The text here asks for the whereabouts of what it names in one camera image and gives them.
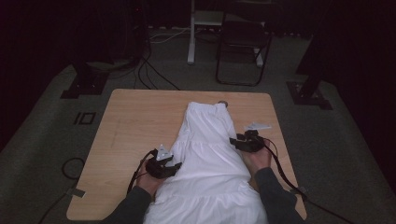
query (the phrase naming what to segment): wooden table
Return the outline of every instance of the wooden table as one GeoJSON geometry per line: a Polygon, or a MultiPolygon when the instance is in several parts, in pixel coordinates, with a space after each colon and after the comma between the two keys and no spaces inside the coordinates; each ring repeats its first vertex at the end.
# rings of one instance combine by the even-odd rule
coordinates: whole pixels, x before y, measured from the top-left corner
{"type": "MultiPolygon", "coordinates": [[[[271,97],[266,93],[220,91],[114,90],[92,143],[77,189],[67,210],[71,220],[101,220],[126,196],[131,177],[140,160],[155,147],[170,148],[177,139],[189,102],[228,102],[228,111],[238,133],[251,122],[271,125],[260,135],[271,139],[288,179],[297,186],[271,97]]],[[[273,169],[285,189],[290,189],[273,169]]],[[[306,212],[298,197],[297,211],[306,212]]]]}

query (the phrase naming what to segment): person's right hand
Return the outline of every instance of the person's right hand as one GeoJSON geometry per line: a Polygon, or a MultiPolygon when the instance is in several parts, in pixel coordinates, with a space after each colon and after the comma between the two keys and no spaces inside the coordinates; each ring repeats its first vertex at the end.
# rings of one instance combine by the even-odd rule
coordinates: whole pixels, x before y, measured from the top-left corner
{"type": "MultiPolygon", "coordinates": [[[[264,140],[264,144],[269,147],[270,142],[268,140],[264,140]]],[[[243,161],[252,176],[262,168],[271,167],[272,154],[266,147],[257,152],[241,151],[241,153],[243,161]]]]}

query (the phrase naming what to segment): small white object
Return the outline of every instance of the small white object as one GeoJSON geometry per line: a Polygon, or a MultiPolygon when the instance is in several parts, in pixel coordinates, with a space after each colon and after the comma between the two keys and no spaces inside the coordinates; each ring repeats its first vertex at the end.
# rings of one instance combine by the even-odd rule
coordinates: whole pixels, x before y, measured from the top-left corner
{"type": "Polygon", "coordinates": [[[257,122],[252,122],[250,125],[245,126],[245,131],[249,131],[249,130],[262,130],[262,129],[270,129],[272,128],[271,125],[268,124],[260,124],[257,122]]]}

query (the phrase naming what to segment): hand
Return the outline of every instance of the hand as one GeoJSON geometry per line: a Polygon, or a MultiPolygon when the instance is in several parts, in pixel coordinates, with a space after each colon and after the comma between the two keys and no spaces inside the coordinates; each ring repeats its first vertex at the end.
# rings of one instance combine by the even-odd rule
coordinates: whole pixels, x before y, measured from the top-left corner
{"type": "MultiPolygon", "coordinates": [[[[270,142],[266,139],[264,139],[264,144],[270,146],[270,142]]],[[[266,147],[257,152],[241,151],[241,153],[243,161],[252,176],[262,168],[271,167],[272,154],[266,147]]]]}
{"type": "Polygon", "coordinates": [[[166,178],[157,179],[151,176],[149,173],[147,173],[146,171],[147,163],[148,161],[143,162],[142,167],[140,168],[140,171],[137,174],[137,176],[139,177],[136,179],[136,185],[147,191],[151,195],[151,197],[153,197],[157,189],[160,187],[163,181],[165,181],[166,178]]]}

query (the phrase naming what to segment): folded white fabric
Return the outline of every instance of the folded white fabric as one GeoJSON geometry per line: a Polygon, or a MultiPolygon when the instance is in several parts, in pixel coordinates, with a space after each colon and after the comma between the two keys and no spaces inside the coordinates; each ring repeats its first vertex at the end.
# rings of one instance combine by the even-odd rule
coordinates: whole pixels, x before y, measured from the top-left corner
{"type": "Polygon", "coordinates": [[[225,104],[189,103],[172,146],[183,164],[158,189],[145,223],[268,223],[230,137],[236,133],[225,104]]]}

